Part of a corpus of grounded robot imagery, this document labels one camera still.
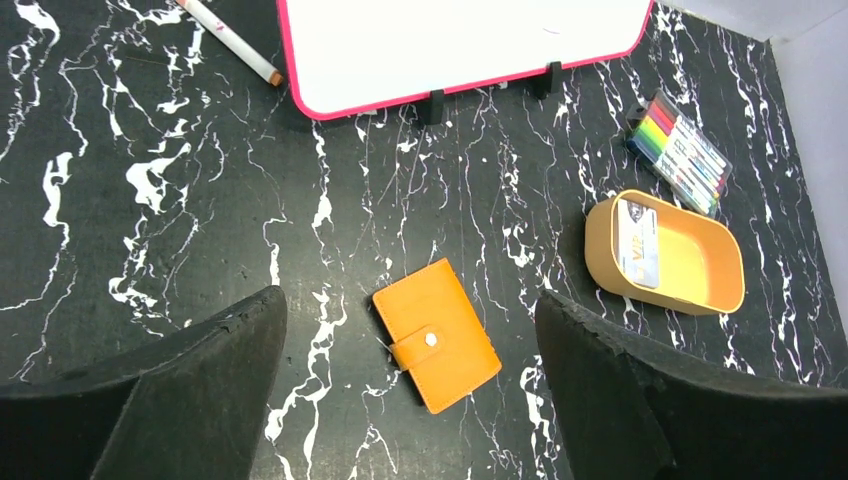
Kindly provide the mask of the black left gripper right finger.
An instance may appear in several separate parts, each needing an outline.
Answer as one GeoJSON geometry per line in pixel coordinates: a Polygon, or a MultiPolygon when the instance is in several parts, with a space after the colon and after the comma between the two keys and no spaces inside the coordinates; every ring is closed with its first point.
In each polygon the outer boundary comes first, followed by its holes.
{"type": "Polygon", "coordinates": [[[576,479],[843,479],[847,393],[741,373],[543,291],[538,348],[576,479]]]}

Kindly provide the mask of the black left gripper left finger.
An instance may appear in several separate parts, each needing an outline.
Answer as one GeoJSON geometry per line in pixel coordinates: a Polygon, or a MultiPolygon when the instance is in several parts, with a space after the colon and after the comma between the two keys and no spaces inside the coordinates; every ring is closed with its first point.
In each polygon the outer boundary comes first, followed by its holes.
{"type": "Polygon", "coordinates": [[[286,336],[266,287],[50,380],[1,388],[5,479],[245,479],[286,336]]]}

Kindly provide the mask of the orange leather card holder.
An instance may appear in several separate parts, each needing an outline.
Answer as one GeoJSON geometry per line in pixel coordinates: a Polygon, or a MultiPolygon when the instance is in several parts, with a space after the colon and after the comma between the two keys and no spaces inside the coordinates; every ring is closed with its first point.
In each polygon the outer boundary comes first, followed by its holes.
{"type": "Polygon", "coordinates": [[[450,262],[442,258],[377,291],[372,301],[401,371],[436,415],[502,368],[450,262]]]}

